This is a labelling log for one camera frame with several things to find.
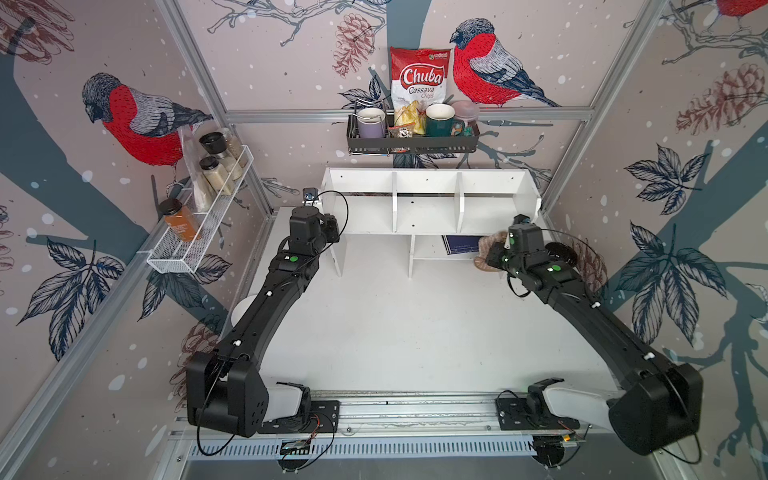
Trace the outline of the aluminium mounting rail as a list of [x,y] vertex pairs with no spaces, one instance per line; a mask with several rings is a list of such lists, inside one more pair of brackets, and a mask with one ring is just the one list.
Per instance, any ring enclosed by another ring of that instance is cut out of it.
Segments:
[[[526,398],[528,406],[542,406],[558,417],[576,419],[610,431],[605,400],[616,393],[577,391],[564,383],[548,387],[532,400],[523,392],[383,392],[309,391],[297,385],[268,390],[266,421],[296,415],[311,400],[338,400],[338,430],[348,437],[481,435],[502,431],[494,400],[499,396]],[[563,431],[507,431],[511,435],[563,435]]]

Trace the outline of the pink lidded jar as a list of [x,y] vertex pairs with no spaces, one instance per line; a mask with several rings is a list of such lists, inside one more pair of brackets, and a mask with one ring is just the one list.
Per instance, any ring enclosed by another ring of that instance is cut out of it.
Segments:
[[452,104],[454,109],[453,136],[474,136],[474,128],[479,117],[479,106],[469,100],[459,100]]

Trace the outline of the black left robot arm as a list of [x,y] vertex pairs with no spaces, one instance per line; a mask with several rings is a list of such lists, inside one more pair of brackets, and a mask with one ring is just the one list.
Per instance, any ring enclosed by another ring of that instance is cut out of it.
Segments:
[[268,389],[261,362],[277,328],[307,290],[326,247],[338,242],[335,216],[314,206],[292,210],[289,235],[270,261],[264,283],[232,330],[186,366],[191,425],[250,437],[266,421]]

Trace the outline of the white wooden bookshelf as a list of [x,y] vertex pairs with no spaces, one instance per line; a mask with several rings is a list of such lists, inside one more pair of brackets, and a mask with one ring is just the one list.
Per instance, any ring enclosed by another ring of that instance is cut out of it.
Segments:
[[487,236],[519,214],[538,219],[542,198],[524,169],[328,168],[315,205],[350,235],[395,235],[414,263],[448,260],[445,236]]

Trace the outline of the black lid spice jar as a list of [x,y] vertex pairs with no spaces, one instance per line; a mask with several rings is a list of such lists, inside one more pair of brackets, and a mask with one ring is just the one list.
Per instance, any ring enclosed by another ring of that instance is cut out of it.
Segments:
[[199,161],[199,166],[209,185],[217,194],[225,196],[235,194],[235,186],[230,174],[216,157],[206,156],[202,158]]
[[232,180],[238,180],[243,176],[243,169],[239,160],[230,152],[223,133],[214,131],[204,134],[200,137],[199,142],[207,153],[217,158],[230,174]]

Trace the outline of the dark blue book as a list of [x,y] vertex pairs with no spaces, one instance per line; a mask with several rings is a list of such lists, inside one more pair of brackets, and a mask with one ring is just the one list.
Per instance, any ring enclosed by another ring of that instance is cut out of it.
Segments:
[[482,236],[445,235],[442,237],[447,255],[477,253]]

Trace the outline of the green mug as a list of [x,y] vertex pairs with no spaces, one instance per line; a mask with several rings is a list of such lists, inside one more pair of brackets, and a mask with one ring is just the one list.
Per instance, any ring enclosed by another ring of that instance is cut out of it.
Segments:
[[455,109],[448,104],[432,104],[426,109],[425,115],[427,137],[460,136],[465,128],[465,122],[456,117]]

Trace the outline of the clear plastic bag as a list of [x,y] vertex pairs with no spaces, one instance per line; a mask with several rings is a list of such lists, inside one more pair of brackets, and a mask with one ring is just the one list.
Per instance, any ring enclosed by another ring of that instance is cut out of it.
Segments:
[[208,181],[204,177],[199,165],[202,156],[199,153],[197,143],[190,126],[179,129],[179,138],[182,147],[183,160],[187,167],[192,185],[192,202],[195,213],[207,212],[215,199]]

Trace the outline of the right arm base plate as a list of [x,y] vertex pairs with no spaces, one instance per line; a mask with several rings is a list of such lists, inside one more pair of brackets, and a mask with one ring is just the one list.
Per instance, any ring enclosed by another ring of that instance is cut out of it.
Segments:
[[526,398],[499,396],[494,400],[496,418],[502,431],[578,431],[578,420],[558,417],[546,406],[532,410]]

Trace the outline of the black wall basket shelf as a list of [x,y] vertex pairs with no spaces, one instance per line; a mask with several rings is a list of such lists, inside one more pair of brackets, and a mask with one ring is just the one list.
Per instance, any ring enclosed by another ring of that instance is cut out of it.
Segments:
[[472,136],[428,137],[414,135],[412,137],[392,137],[389,127],[393,126],[393,114],[386,115],[385,136],[382,138],[362,138],[360,136],[360,123],[356,115],[350,114],[347,119],[346,139],[348,150],[351,154],[365,155],[389,155],[396,153],[408,154],[454,154],[473,153],[477,150],[480,138],[480,130],[476,124],[472,125]]

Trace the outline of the lilac mug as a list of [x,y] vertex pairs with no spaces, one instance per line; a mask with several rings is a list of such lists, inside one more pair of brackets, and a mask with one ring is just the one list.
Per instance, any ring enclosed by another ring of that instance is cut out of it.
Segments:
[[386,137],[386,112],[375,107],[368,107],[355,113],[359,137],[362,139],[381,139]]

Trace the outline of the orange spice jar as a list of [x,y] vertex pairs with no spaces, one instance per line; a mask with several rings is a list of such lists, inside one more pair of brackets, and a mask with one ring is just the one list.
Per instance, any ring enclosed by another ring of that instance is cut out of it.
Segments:
[[193,242],[198,234],[199,222],[191,210],[176,198],[158,204],[158,210],[173,233],[183,242]]

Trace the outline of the red Chuba chips bag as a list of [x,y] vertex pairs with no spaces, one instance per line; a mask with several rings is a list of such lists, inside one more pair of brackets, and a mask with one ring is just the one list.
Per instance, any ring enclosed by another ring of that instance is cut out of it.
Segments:
[[447,95],[449,49],[390,48],[391,101],[395,110],[416,102],[423,111]]

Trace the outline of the black bowl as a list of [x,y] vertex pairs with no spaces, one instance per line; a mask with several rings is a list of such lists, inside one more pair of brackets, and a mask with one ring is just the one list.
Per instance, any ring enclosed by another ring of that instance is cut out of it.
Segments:
[[572,247],[561,242],[549,242],[545,248],[552,260],[567,263],[573,268],[578,266],[579,256]]

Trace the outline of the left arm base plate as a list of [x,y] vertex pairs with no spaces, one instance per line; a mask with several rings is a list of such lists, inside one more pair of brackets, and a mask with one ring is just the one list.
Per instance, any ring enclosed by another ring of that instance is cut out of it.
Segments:
[[336,433],[338,430],[339,410],[338,400],[311,400],[302,405],[296,415],[282,417],[263,423],[258,434],[311,434]]

